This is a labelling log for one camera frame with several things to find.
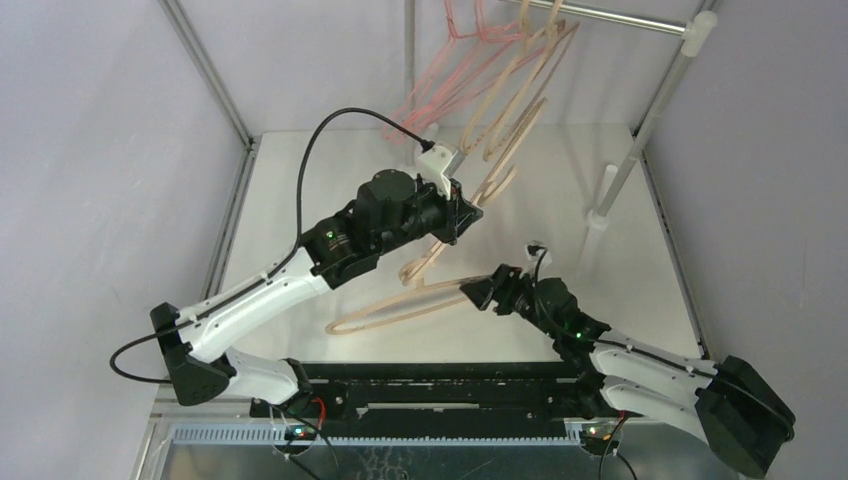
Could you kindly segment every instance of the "hanging rod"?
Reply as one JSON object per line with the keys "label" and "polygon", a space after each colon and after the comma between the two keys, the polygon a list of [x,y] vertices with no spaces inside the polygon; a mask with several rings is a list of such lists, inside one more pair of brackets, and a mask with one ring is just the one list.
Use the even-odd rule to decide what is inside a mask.
{"label": "hanging rod", "polygon": [[[521,3],[521,0],[507,1],[512,3]],[[550,10],[552,5],[553,2],[550,0],[530,0],[530,6],[532,7],[546,8]],[[605,20],[607,22],[618,23],[620,25],[630,25],[631,27],[643,28],[645,30],[668,33],[677,36],[682,36],[686,32],[687,27],[687,22],[616,12],[600,7],[593,7],[591,5],[581,5],[579,3],[563,2],[563,4],[559,7],[559,11],[571,15],[596,18],[598,20]]]}

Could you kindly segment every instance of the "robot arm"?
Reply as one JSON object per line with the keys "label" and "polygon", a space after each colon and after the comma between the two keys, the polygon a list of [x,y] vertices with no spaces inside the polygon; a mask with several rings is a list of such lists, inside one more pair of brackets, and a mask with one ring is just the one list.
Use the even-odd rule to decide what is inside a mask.
{"label": "robot arm", "polygon": [[584,417],[613,408],[659,420],[707,443],[727,465],[763,478],[795,416],[747,362],[685,358],[636,340],[582,312],[559,278],[538,280],[501,265],[463,293],[480,310],[517,313],[554,340],[563,361],[584,372],[574,398]]}
{"label": "robot arm", "polygon": [[[443,150],[425,152],[419,164],[441,159]],[[462,197],[459,182],[441,180],[378,172],[356,199],[304,232],[290,258],[196,305],[154,308],[150,317],[179,403],[197,405],[227,393],[281,404],[309,391],[297,361],[254,357],[233,343],[286,309],[375,269],[382,255],[409,242],[432,234],[456,243],[483,212]]]}

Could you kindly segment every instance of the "white tabletop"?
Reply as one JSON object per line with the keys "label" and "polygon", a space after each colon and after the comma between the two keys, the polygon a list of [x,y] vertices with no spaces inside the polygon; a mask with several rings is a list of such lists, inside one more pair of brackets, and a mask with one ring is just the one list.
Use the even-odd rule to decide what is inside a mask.
{"label": "white tabletop", "polygon": [[[455,144],[460,131],[442,130]],[[294,240],[297,169],[311,132],[272,132],[262,138],[230,252],[224,288],[288,252]],[[585,235],[584,216],[608,163],[620,163],[632,142],[624,125],[537,126],[513,157],[519,172],[485,209],[484,218],[449,247],[428,283],[490,274],[500,263],[525,266],[523,245],[540,240],[552,266],[581,308],[628,335],[660,348],[698,356],[695,335],[641,165],[633,170],[609,218],[595,271],[574,271]],[[376,130],[326,131],[309,160],[304,181],[304,229],[332,215],[373,174],[404,164],[408,145],[383,140]],[[490,166],[479,150],[456,174],[469,197]],[[336,291],[298,305],[237,343],[266,358],[308,362],[531,362],[558,357],[550,340],[517,315],[478,312],[470,303],[398,324],[331,336],[330,321],[376,300],[408,290],[398,270],[434,240],[407,245],[380,259],[377,270]]]}

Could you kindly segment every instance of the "wire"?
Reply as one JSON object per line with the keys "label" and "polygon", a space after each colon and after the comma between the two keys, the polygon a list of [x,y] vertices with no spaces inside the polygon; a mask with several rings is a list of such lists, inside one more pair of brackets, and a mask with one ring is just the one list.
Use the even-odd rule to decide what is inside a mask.
{"label": "wire", "polygon": [[621,430],[621,427],[624,426],[624,422],[626,422],[628,418],[630,418],[630,416],[627,415],[627,413],[625,412],[621,416],[621,420],[618,421],[618,424],[612,430],[609,440],[607,440],[607,446],[606,448],[604,448],[604,454],[601,455],[601,462],[598,464],[598,480],[603,480],[604,478],[604,460],[606,460],[607,454],[609,454],[609,449],[610,446],[612,446],[612,441],[615,438],[615,434],[618,433],[619,430]]}
{"label": "wire", "polygon": [[[379,113],[377,113],[373,110],[368,110],[366,108],[347,107],[347,108],[342,108],[340,110],[336,110],[335,112],[328,115],[327,118],[325,118],[318,125],[318,127],[315,129],[315,131],[312,132],[312,137],[310,137],[309,143],[306,145],[306,150],[304,150],[304,152],[303,152],[303,159],[301,159],[301,161],[300,161],[300,169],[297,172],[297,189],[296,189],[296,192],[295,192],[295,195],[296,195],[296,197],[295,197],[295,209],[296,209],[295,214],[296,214],[296,217],[295,218],[296,218],[297,229],[295,231],[294,245],[292,246],[291,251],[285,256],[285,258],[283,258],[283,260],[280,261],[279,264],[276,267],[274,267],[270,272],[268,272],[269,277],[273,277],[274,275],[279,273],[280,270],[285,268],[285,266],[291,261],[291,259],[294,258],[295,254],[297,254],[297,250],[301,246],[301,237],[303,236],[303,176],[306,173],[306,164],[309,162],[309,155],[312,153],[312,148],[315,146],[315,141],[318,140],[318,135],[320,135],[321,132],[324,130],[324,128],[327,127],[327,124],[329,124],[334,118],[336,118],[340,115],[344,115],[346,113],[361,113],[361,114],[364,114],[364,115],[374,117],[374,118],[376,118],[376,119],[378,119],[378,120],[380,120],[384,123],[387,123],[387,124],[391,125],[392,127],[398,129],[399,131],[403,132],[405,135],[412,138],[416,142],[418,142],[418,144],[421,145],[421,149],[425,152],[430,150],[431,148],[433,148],[433,146],[436,144],[436,142],[434,142],[432,140],[425,140],[424,138],[419,137],[418,135],[407,130],[402,125],[396,123],[392,119],[390,119],[390,118],[388,118],[384,115],[381,115],[381,114],[379,114]],[[209,307],[207,310],[205,310],[201,313],[198,313],[197,319],[203,320],[204,318],[212,315],[213,313],[217,312],[218,310],[226,307],[227,305],[231,304],[232,302],[234,302],[234,301],[238,300],[239,298],[245,296],[246,294],[252,292],[255,288],[257,288],[261,285],[264,285],[264,284],[265,284],[264,280],[257,280],[256,282],[254,282],[254,283],[248,285],[247,287],[241,289],[240,291],[236,292],[235,294],[233,294],[229,298],[226,298],[226,299],[222,300],[221,302],[218,302],[215,305]],[[158,384],[158,385],[171,385],[172,382],[170,380],[140,377],[138,375],[133,375],[131,373],[127,373],[127,372],[121,370],[117,366],[116,361],[122,353],[126,352],[130,348],[133,348],[137,345],[141,345],[142,343],[145,343],[145,342],[149,342],[150,340],[153,340],[155,338],[163,337],[163,336],[168,335],[170,333],[176,332],[176,331],[178,331],[182,328],[187,327],[188,325],[190,325],[192,323],[194,323],[194,322],[191,322],[191,321],[185,322],[185,323],[182,323],[178,326],[168,328],[166,330],[163,330],[161,332],[157,332],[155,334],[151,334],[151,335],[147,335],[147,336],[144,336],[144,337],[141,337],[141,338],[137,338],[137,339],[127,343],[126,345],[119,348],[118,350],[115,351],[115,353],[112,354],[112,357],[109,359],[109,366],[112,368],[113,372],[115,372],[118,375],[120,375],[124,378],[127,378],[129,380],[135,380],[136,382],[142,382],[142,383],[154,383],[154,384]]]}
{"label": "wire", "polygon": [[271,408],[273,408],[274,410],[276,410],[276,411],[280,412],[280,415],[283,415],[283,416],[286,416],[286,415],[287,415],[287,416],[289,416],[289,417],[291,417],[291,418],[293,418],[293,419],[297,420],[298,422],[300,422],[300,423],[302,423],[302,424],[306,425],[307,427],[311,428],[312,430],[315,430],[315,433],[317,433],[317,434],[318,434],[321,438],[323,438],[323,439],[324,439],[324,442],[326,442],[326,443],[327,443],[327,447],[330,449],[330,453],[333,455],[333,461],[334,461],[334,462],[335,462],[335,464],[336,464],[336,478],[340,478],[340,477],[341,477],[341,469],[339,468],[339,457],[338,457],[338,456],[336,456],[336,450],[333,448],[333,444],[332,444],[332,443],[330,443],[330,439],[329,439],[329,438],[328,438],[328,437],[324,434],[324,432],[323,432],[323,431],[321,431],[321,429],[320,429],[320,428],[318,428],[318,427],[317,427],[315,424],[313,424],[312,422],[310,422],[310,421],[308,421],[308,420],[304,419],[303,417],[300,417],[299,415],[295,415],[295,414],[293,414],[293,413],[289,412],[288,410],[283,410],[283,409],[281,409],[280,407],[278,407],[278,406],[276,406],[276,405],[271,405]]}
{"label": "wire", "polygon": [[312,399],[312,403],[317,403],[321,406],[321,414],[318,416],[318,428],[321,428],[324,425],[324,420],[327,418],[327,406],[324,405],[324,400],[317,395]]}
{"label": "wire", "polygon": [[297,459],[297,457],[289,456],[288,458],[286,458],[286,460],[288,460],[288,461],[292,462],[293,464],[297,465],[297,466],[298,466],[301,470],[303,470],[303,471],[304,471],[307,475],[309,475],[310,477],[314,478],[315,480],[322,480],[322,479],[321,479],[321,477],[319,477],[319,476],[318,476],[315,472],[313,472],[313,471],[312,471],[309,467],[307,467],[306,465],[304,465],[304,464],[303,464],[300,460],[298,460],[298,459]]}
{"label": "wire", "polygon": [[129,349],[131,349],[131,348],[133,348],[137,345],[141,345],[142,343],[149,342],[150,340],[153,340],[154,338],[164,337],[165,335],[169,335],[169,334],[174,333],[178,330],[182,330],[183,328],[191,325],[192,323],[194,323],[194,322],[189,321],[189,322],[181,323],[179,325],[176,325],[176,326],[173,326],[173,327],[170,327],[170,328],[166,328],[165,330],[162,330],[160,332],[151,333],[150,335],[145,335],[144,337],[137,338],[137,339],[133,340],[132,342],[127,343],[123,347],[115,350],[115,353],[113,353],[112,356],[109,358],[109,367],[112,369],[113,372],[117,373],[118,375],[120,375],[124,378],[128,378],[130,380],[135,380],[136,382],[154,383],[154,384],[158,384],[158,385],[170,385],[171,384],[170,380],[140,377],[138,375],[133,375],[132,373],[127,373],[126,371],[122,370],[121,367],[118,366],[118,364],[117,364],[118,357],[122,353],[126,352],[127,350],[129,350]]}
{"label": "wire", "polygon": [[622,462],[624,462],[624,466],[627,467],[628,470],[630,470],[630,475],[633,476],[633,480],[639,480],[639,477],[636,476],[636,471],[633,470],[633,465],[630,465],[630,462],[628,462],[627,459],[624,458],[624,455],[615,452],[615,456],[621,459]]}
{"label": "wire", "polygon": [[616,342],[616,341],[612,341],[612,340],[605,340],[605,339],[601,339],[601,338],[598,338],[596,340],[591,340],[589,338],[580,338],[580,337],[576,336],[575,334],[565,330],[562,326],[558,325],[551,318],[550,314],[548,314],[547,310],[545,309],[545,305],[541,301],[539,301],[539,296],[536,295],[536,293],[535,293],[536,287],[538,286],[538,283],[539,283],[539,269],[542,265],[542,260],[545,258],[545,255],[548,254],[547,248],[542,247],[542,249],[544,250],[544,252],[542,252],[542,254],[539,256],[539,260],[536,262],[536,268],[534,269],[534,273],[533,273],[534,304],[535,304],[535,307],[536,307],[536,314],[539,315],[540,310],[541,310],[542,314],[539,315],[539,316],[541,316],[542,318],[547,320],[547,322],[550,323],[557,330],[557,332],[559,332],[560,334],[562,334],[562,335],[564,335],[568,338],[571,338],[572,340],[577,340],[577,341],[582,341],[582,342],[594,342],[594,343],[600,343],[602,345],[610,345],[610,346],[613,346],[613,347],[622,348],[622,349],[627,350],[629,352],[637,353],[639,355],[648,357],[652,360],[660,362],[660,363],[662,363],[662,364],[664,364],[668,367],[671,367],[675,370],[679,370],[683,373],[686,373],[686,374],[691,373],[692,375],[697,375],[699,377],[709,378],[710,380],[713,380],[717,383],[725,385],[725,386],[741,393],[742,395],[748,397],[750,400],[752,400],[754,403],[756,403],[761,408],[763,408],[766,412],[768,412],[772,417],[774,417],[783,426],[783,429],[786,430],[786,437],[785,437],[786,442],[791,442],[795,438],[795,428],[792,426],[792,422],[790,422],[785,416],[780,414],[772,406],[763,402],[762,400],[760,400],[759,398],[754,396],[751,392],[745,390],[744,388],[736,385],[733,382],[727,381],[723,378],[718,378],[717,376],[715,376],[711,373],[707,373],[707,372],[698,370],[697,368],[693,368],[692,371],[690,372],[689,369],[684,365],[680,365],[680,364],[675,363],[671,360],[660,357],[659,355],[656,355],[654,353],[642,350],[641,348],[625,345],[621,342]]}

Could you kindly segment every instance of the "white wall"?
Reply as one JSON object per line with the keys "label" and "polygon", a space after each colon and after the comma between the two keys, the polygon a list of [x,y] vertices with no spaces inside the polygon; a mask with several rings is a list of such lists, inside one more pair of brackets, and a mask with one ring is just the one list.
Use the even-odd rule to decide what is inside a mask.
{"label": "white wall", "polygon": [[[470,31],[472,0],[451,1],[458,30]],[[687,20],[700,2],[587,3]],[[330,112],[351,105],[388,115],[403,104],[401,0],[183,0],[183,4],[253,133],[311,130]],[[420,75],[444,44],[447,24],[442,0],[418,0],[416,5],[415,69]],[[518,17],[516,4],[486,0],[484,5],[491,24],[503,25]],[[546,18],[544,10],[531,11],[537,24]],[[591,19],[580,22],[571,50],[546,91],[550,103],[540,123],[635,126],[680,39]],[[457,51],[469,48],[462,42]],[[450,115],[442,123],[464,126],[473,111]],[[330,128],[374,126],[376,121],[367,117],[349,116]]]}
{"label": "white wall", "polygon": [[846,18],[844,0],[724,2],[652,142],[713,344],[798,417],[775,479],[845,478]]}
{"label": "white wall", "polygon": [[199,297],[240,145],[156,2],[30,0],[0,3],[0,152],[0,477],[127,478],[155,387],[107,360]]}

